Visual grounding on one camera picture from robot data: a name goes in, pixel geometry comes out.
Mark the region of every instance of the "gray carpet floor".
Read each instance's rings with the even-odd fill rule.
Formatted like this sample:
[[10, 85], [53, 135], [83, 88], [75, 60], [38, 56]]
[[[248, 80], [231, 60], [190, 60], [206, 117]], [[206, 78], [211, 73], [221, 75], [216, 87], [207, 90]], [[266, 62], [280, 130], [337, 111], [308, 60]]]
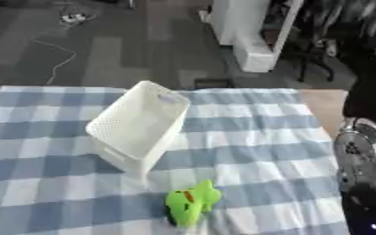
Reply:
[[212, 0], [136, 0], [136, 10], [93, 1], [75, 1], [97, 17], [76, 28], [58, 30], [61, 6], [51, 0], [14, 0], [0, 6], [0, 85], [44, 85], [52, 68], [70, 57], [38, 39], [74, 51], [51, 85], [129, 88], [151, 80], [172, 89], [192, 89], [196, 78], [233, 79], [237, 87], [343, 89], [355, 80], [336, 60], [329, 83], [314, 66], [305, 83], [297, 67], [279, 62], [271, 73], [243, 73], [230, 48], [220, 48], [197, 11]]

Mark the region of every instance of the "plush toy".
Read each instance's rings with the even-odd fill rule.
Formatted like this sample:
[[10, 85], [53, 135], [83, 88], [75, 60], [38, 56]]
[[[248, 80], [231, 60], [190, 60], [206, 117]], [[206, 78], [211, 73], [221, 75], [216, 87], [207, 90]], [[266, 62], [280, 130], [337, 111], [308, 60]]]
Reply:
[[210, 212], [211, 206], [221, 199], [221, 192], [214, 189], [210, 180], [185, 190], [170, 192], [165, 199], [168, 220], [173, 226], [191, 227], [201, 216]]

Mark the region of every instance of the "white furniture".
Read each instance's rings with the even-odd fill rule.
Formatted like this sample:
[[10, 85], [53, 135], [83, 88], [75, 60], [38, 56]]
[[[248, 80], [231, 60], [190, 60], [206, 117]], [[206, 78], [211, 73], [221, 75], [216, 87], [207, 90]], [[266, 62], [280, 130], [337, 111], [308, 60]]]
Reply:
[[280, 36], [271, 49], [260, 35], [271, 0], [215, 0], [209, 19], [221, 45], [232, 45], [241, 69], [266, 73], [275, 67], [304, 0], [290, 0]]

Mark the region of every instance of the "white plastic basket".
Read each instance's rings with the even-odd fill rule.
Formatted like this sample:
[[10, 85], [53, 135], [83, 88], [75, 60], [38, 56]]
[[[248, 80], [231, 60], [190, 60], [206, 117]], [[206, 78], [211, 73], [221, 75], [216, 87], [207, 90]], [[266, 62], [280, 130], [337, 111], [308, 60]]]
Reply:
[[181, 131], [189, 105], [186, 97], [143, 81], [91, 121], [86, 131], [101, 158], [143, 176]]

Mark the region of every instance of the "tablecloth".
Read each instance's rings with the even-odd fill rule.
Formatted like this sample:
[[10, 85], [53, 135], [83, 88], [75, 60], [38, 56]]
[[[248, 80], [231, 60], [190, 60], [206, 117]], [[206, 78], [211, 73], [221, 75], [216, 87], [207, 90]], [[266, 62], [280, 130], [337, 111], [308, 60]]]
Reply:
[[[0, 235], [348, 234], [331, 139], [297, 91], [181, 92], [192, 106], [148, 186], [100, 159], [84, 131], [124, 92], [0, 89]], [[222, 200], [194, 228], [172, 227], [166, 192], [204, 179]]]

